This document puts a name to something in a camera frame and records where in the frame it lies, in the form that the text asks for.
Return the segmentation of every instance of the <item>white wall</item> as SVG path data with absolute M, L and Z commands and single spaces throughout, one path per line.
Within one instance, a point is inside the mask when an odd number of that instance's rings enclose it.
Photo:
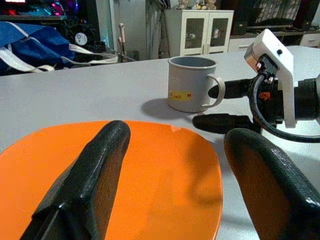
M 147 59 L 146 1 L 118 0 L 113 7 L 116 39 L 120 37 L 119 23 L 123 23 L 125 50 L 139 51 L 139 59 Z
M 320 4 L 316 10 L 316 13 L 315 13 L 315 16 L 314 16 L 314 19 L 312 21 L 312 24 L 315 24 L 315 25 L 320 25 Z
M 171 9 L 176 9 L 178 7 L 179 0 L 170 0 Z
M 105 40 L 108 46 L 113 48 L 112 26 L 109 1 L 96 0 L 96 10 L 98 14 L 99 30 L 101 40 Z

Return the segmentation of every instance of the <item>white strap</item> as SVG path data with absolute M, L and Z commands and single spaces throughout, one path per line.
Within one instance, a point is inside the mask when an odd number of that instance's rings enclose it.
M 66 60 L 74 65 L 103 65 L 103 64 L 114 64 L 118 62 L 118 57 L 109 58 L 109 59 L 102 59 L 102 60 L 92 60 L 89 62 L 77 62 L 73 61 L 65 56 L 61 57 L 63 60 Z
M 7 48 L 8 48 L 8 50 L 9 50 L 10 52 L 12 52 L 11 43 L 8 44 Z M 6 71 L 9 71 L 10 69 L 11 69 L 11 67 L 8 65 L 8 68 L 6 69 Z
M 28 36 L 26 39 L 22 39 L 21 42 L 24 43 L 24 42 L 29 41 L 29 40 L 34 40 L 38 44 L 42 44 L 38 39 L 34 38 L 33 36 Z
M 87 55 L 97 55 L 97 56 L 102 56 L 104 59 L 102 60 L 92 60 L 89 62 L 76 62 L 76 61 L 72 61 L 69 58 L 62 56 L 61 58 L 63 60 L 69 61 L 72 64 L 76 64 L 76 65 L 91 65 L 91 64 L 114 64 L 118 62 L 118 56 L 115 54 L 110 54 L 110 53 L 95 53 L 92 51 L 89 51 L 83 47 L 80 47 L 78 45 L 75 44 L 69 44 L 69 50 L 79 53 L 79 54 L 87 54 Z
M 19 27 L 18 25 L 14 24 L 13 22 L 9 22 L 6 21 L 6 23 L 11 24 L 12 26 L 14 26 L 20 33 L 22 33 L 26 38 L 29 37 L 29 34 L 26 33 L 21 27 Z
M 8 66 L 12 67 L 13 69 L 19 70 L 21 72 L 40 73 L 40 72 L 43 72 L 42 70 L 46 70 L 46 71 L 55 70 L 52 66 L 49 66 L 49 65 L 34 67 L 22 61 L 20 58 L 18 58 L 16 55 L 14 55 L 10 50 L 8 50 L 5 47 L 0 47 L 0 59 L 4 61 Z

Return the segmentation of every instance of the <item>white mug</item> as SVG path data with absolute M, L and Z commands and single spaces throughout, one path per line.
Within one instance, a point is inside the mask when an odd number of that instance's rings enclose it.
M 226 93 L 226 85 L 221 77 L 214 75 L 217 63 L 199 56 L 176 56 L 169 62 L 168 104 L 171 108 L 198 113 L 221 103 Z M 208 91 L 218 84 L 216 101 L 210 104 Z

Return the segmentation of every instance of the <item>table surface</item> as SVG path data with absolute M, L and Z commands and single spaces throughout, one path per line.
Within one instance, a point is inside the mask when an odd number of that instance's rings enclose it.
M 320 74 L 320 49 L 292 46 L 298 81 Z M 225 81 L 252 78 L 255 72 L 244 52 L 211 54 L 218 62 L 216 75 Z M 195 114 L 167 106 L 167 59 L 91 66 L 54 72 L 0 77 L 0 153 L 19 138 L 41 128 L 74 122 L 137 120 L 191 129 L 215 147 L 223 180 L 223 212 L 217 239 L 256 240 L 257 232 L 244 204 L 239 185 L 224 153 L 224 135 L 198 130 Z M 225 99 L 204 112 L 252 116 L 246 97 Z M 291 133 L 320 135 L 314 121 L 300 121 Z M 268 132 L 263 135 L 281 147 L 320 191 L 320 144 L 290 142 Z

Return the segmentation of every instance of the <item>figurine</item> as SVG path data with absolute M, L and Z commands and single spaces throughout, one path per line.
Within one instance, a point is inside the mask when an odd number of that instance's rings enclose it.
M 178 9 L 187 9 L 188 8 L 188 0 L 179 0 Z
M 206 0 L 206 8 L 208 10 L 216 10 L 217 7 L 215 5 L 217 0 Z

